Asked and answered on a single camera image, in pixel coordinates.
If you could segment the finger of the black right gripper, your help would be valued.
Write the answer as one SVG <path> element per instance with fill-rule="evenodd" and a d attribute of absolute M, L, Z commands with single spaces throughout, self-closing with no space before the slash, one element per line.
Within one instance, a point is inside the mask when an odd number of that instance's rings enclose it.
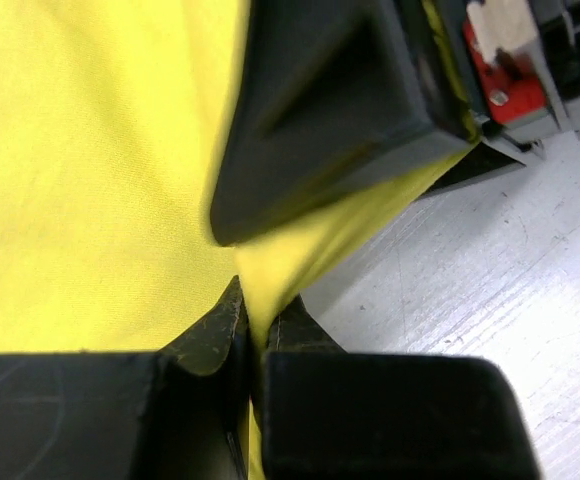
<path fill-rule="evenodd" d="M 476 136 L 421 1 L 254 1 L 209 219 L 235 245 Z"/>

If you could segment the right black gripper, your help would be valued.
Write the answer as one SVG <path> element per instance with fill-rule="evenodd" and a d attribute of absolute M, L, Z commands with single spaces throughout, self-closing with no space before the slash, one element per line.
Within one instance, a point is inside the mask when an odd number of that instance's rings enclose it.
<path fill-rule="evenodd" d="M 580 1 L 426 1 L 481 135 L 421 198 L 542 160 L 547 140 L 580 140 Z"/>

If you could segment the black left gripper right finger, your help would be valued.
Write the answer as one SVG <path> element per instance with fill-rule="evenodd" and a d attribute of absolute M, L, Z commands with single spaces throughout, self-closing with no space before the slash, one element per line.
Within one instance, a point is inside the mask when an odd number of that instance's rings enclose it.
<path fill-rule="evenodd" d="M 475 357 L 344 350 L 293 300 L 272 322 L 255 416 L 268 479 L 537 479 L 515 394 Z"/>

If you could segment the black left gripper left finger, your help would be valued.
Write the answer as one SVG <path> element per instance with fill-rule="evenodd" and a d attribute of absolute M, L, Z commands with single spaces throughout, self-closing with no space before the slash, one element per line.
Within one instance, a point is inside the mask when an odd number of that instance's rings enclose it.
<path fill-rule="evenodd" d="M 244 479 L 237 280 L 156 351 L 0 354 L 0 479 Z"/>

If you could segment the yellow-green trousers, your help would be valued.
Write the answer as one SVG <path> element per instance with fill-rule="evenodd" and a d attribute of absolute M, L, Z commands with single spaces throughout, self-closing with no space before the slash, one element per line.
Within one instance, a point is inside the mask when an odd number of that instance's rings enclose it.
<path fill-rule="evenodd" d="M 239 247 L 205 237 L 246 1 L 0 1 L 0 353 L 147 349 L 231 273 L 257 318 L 457 162 Z"/>

